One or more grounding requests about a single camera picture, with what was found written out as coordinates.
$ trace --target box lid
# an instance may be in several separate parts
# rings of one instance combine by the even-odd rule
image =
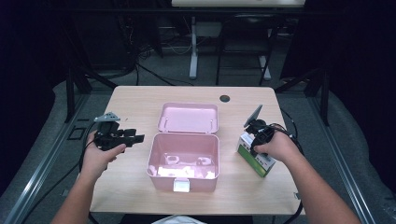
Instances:
[[[158,123],[164,133],[215,133],[219,129],[216,105],[166,103]]]

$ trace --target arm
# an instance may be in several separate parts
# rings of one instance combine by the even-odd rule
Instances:
[[[310,223],[361,223],[288,136],[275,132],[271,142],[254,149],[285,163],[299,190]]]
[[[114,161],[116,156],[126,148],[122,144],[109,151],[102,151],[96,147],[95,143],[91,143],[92,140],[93,133],[88,137],[90,144],[86,148],[79,177],[52,223],[87,223],[96,180],[108,163]]]

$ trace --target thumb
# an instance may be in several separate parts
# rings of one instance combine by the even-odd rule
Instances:
[[[121,152],[123,152],[125,148],[126,148],[125,144],[121,144],[119,146],[113,147],[106,152],[106,156],[108,157],[109,160],[112,160],[113,158],[118,156]]]
[[[253,149],[258,152],[258,153],[267,153],[268,150],[268,144],[263,144],[259,146],[255,146]]]

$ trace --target black controller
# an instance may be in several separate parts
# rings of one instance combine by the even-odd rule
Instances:
[[[257,152],[253,148],[255,146],[269,143],[274,136],[274,129],[270,128],[264,120],[257,119],[261,109],[262,105],[259,105],[244,125],[246,128],[245,131],[254,135],[254,140],[250,145],[250,154],[253,157],[257,156]]]
[[[93,141],[97,147],[107,151],[120,144],[131,147],[144,141],[145,135],[136,135],[136,129],[119,130],[120,125],[116,120],[120,119],[111,112],[95,118],[94,121],[99,123]]]

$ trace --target box latch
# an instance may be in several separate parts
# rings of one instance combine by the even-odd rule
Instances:
[[[176,178],[174,181],[174,192],[190,192],[190,181],[188,178]]]

